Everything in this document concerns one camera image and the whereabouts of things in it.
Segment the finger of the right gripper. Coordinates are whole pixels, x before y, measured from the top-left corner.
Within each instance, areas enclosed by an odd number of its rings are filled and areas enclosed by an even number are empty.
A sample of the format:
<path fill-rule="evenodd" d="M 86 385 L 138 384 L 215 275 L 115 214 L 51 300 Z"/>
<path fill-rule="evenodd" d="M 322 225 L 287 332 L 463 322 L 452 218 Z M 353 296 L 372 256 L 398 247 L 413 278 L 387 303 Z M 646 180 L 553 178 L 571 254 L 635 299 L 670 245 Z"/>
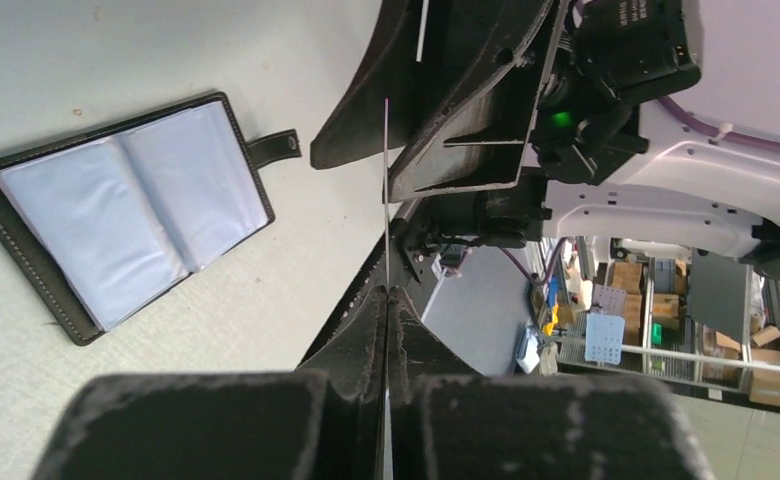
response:
<path fill-rule="evenodd" d="M 317 170 L 405 146 L 438 103 L 443 70 L 418 62 L 423 1 L 383 1 L 366 51 L 341 100 L 310 144 Z"/>

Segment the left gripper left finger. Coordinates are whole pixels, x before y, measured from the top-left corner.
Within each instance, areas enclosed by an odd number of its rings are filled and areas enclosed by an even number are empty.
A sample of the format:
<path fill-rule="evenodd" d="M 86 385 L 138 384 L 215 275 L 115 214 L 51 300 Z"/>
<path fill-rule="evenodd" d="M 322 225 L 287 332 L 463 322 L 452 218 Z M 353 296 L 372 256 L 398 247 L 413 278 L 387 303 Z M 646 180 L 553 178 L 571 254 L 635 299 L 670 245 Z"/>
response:
<path fill-rule="evenodd" d="M 316 479 L 383 477 L 387 333 L 388 291 L 378 286 L 351 322 L 299 366 L 328 378 Z"/>

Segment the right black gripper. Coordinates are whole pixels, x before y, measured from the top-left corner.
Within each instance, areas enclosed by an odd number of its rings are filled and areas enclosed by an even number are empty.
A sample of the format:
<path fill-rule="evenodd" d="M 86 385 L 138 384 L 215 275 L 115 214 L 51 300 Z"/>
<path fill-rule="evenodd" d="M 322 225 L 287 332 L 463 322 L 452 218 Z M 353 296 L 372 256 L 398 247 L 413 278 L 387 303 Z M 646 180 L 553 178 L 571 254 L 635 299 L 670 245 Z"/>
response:
<path fill-rule="evenodd" d="M 648 151 L 640 106 L 702 76 L 697 1 L 572 1 L 564 29 L 560 1 L 430 1 L 423 12 L 393 202 L 510 188 L 529 138 L 547 177 L 599 185 Z"/>

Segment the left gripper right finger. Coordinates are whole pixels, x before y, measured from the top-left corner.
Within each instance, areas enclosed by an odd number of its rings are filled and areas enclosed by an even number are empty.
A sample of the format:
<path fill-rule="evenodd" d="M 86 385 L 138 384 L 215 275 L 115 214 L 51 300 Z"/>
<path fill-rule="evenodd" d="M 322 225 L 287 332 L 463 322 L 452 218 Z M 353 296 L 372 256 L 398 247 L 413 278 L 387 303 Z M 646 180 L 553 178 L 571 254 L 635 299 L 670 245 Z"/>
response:
<path fill-rule="evenodd" d="M 486 379 L 421 321 L 408 293 L 388 304 L 388 389 L 396 479 L 485 479 Z"/>

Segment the thin card seen edge-on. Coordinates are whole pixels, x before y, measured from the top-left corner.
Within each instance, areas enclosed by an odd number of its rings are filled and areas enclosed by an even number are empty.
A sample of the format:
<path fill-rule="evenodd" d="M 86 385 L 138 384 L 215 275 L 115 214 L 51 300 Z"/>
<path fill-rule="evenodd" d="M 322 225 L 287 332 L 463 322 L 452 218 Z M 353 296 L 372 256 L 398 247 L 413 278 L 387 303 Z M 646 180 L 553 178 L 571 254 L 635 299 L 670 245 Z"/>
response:
<path fill-rule="evenodd" d="M 391 287 L 391 258 L 390 258 L 390 202 L 389 202 L 389 98 L 383 100 L 383 129 L 382 129 L 382 205 L 384 213 L 384 266 L 385 288 L 389 294 Z"/>

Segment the black leather card holder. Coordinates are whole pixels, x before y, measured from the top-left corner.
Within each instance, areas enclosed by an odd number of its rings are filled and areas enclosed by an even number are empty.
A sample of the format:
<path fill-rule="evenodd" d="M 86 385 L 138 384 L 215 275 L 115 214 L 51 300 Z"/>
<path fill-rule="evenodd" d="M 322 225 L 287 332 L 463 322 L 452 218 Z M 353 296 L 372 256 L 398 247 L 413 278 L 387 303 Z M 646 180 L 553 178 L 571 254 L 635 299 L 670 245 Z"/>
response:
<path fill-rule="evenodd" d="M 174 102 L 1 157 L 0 243 L 86 346 L 272 224 L 259 169 L 300 156 L 222 92 Z"/>

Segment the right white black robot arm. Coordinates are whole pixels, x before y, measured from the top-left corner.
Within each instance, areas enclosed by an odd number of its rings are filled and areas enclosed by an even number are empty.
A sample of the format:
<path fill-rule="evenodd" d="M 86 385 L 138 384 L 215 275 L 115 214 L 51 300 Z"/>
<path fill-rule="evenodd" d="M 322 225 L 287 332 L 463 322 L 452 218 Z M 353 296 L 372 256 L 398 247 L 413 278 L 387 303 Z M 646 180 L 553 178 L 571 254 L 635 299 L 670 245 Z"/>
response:
<path fill-rule="evenodd" d="M 595 236 L 780 280 L 780 1 L 385 1 L 310 161 L 390 149 L 409 258 Z"/>

